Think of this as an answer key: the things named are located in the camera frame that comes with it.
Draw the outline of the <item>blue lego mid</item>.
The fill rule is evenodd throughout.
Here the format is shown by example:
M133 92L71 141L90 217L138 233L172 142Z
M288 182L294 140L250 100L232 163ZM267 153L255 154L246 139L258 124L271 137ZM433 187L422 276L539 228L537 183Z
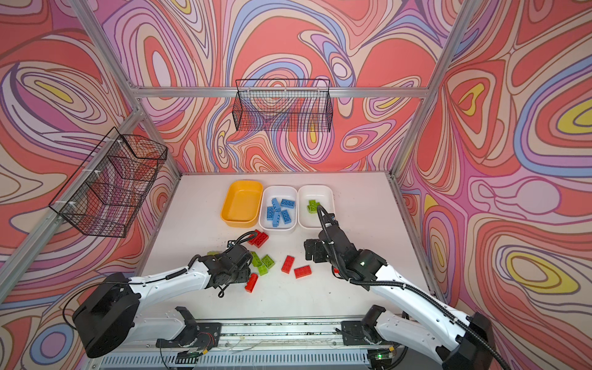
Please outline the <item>blue lego mid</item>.
M288 199L282 199L280 206L282 208L294 209L295 208L295 201L288 200Z

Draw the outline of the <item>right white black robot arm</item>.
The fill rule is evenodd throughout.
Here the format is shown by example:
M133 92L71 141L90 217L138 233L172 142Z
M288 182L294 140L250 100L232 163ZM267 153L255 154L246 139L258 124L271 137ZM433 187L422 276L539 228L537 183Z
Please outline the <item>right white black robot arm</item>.
M431 296L403 277L383 257L358 249L333 213L316 208L321 231L305 245L321 251L338 279L359 286L402 309L396 315L373 305L362 320L372 345L394 342L432 359L444 369L488 369L493 362L508 369L496 350L493 325L483 314L467 314Z

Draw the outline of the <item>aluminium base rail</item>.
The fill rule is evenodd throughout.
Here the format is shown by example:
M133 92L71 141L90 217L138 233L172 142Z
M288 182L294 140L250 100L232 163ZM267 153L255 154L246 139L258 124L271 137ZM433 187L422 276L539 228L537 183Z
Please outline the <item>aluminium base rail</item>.
M453 350L460 334L441 335L413 320L384 312L376 319L262 319L225 320L140 319L128 334L121 330L105 335L96 348L104 356L126 346L157 348L238 348L278 347L382 347L398 343L431 354L438 347Z

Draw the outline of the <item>yellow plastic bin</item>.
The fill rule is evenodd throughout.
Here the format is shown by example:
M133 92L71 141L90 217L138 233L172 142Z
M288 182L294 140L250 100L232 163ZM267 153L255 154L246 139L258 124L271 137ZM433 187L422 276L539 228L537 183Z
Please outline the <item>yellow plastic bin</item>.
M224 200L220 218L232 228L252 228L259 219L263 184L255 180L232 183Z

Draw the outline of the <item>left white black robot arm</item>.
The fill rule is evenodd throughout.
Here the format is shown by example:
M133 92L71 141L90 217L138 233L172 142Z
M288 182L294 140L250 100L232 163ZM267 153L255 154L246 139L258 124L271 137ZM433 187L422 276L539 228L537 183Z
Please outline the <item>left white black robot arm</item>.
M255 239L248 231L230 240L219 254L194 255L181 268L147 276L121 273L86 287L89 296L63 321L76 331L86 356L103 357L121 345L154 341L157 348L189 348L205 339L204 350L213 348L216 337L203 330L184 306L174 317L142 318L148 308L192 291L216 289L223 298L231 285L245 285L251 277L253 255L245 243Z

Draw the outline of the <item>red double lego near bins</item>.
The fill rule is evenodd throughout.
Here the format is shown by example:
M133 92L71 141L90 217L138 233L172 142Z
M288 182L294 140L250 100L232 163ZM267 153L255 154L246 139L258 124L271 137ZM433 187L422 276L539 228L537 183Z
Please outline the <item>red double lego near bins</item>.
M269 236L265 232L259 230L255 230L255 234L255 237L249 240L248 243L256 248L260 248L268 241Z

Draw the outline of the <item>middle white plastic bin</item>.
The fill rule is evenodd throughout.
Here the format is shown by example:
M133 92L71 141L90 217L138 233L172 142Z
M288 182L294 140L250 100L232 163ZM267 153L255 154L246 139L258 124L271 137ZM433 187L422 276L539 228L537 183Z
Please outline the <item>middle white plastic bin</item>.
M282 210L288 210L291 214L291 218L293 220L292 224L284 225L283 220L281 218L280 225L277 228L272 227L272 220L266 219L266 211L267 207L272 206L271 199L277 198L277 200L281 203L282 199L294 200L295 201L295 208L288 209L282 208ZM298 221L298 193L295 188L290 186L270 186L267 187L262 196L261 202L261 212L259 216L259 226L262 230L267 234L290 234L296 228L296 224Z

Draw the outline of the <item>green lego cluster centre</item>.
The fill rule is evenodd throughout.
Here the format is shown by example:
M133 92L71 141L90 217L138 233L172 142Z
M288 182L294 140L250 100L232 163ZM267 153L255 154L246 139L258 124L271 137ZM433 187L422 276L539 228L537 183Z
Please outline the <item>green lego cluster centre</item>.
M275 266L274 259L266 254L263 257L260 257L256 252L251 251L252 255L252 265L256 268L257 273L259 276L264 276L268 274L268 272Z

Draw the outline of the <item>extra blue lego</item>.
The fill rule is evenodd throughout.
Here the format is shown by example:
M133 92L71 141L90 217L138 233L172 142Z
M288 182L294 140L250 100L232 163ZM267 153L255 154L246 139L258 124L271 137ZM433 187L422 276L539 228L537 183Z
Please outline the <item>extra blue lego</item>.
M288 210L282 210L281 216L282 216L282 220L283 220L284 225L292 224L293 220L292 220L291 214Z

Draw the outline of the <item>blue lego pair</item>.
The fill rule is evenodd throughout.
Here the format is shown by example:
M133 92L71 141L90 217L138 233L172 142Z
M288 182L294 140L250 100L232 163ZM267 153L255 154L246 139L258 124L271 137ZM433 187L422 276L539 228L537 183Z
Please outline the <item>blue lego pair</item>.
M280 202L278 201L277 198L272 198L271 199L271 203L272 203L272 206L273 206L273 208L274 208L275 211L280 212L282 210L281 209Z

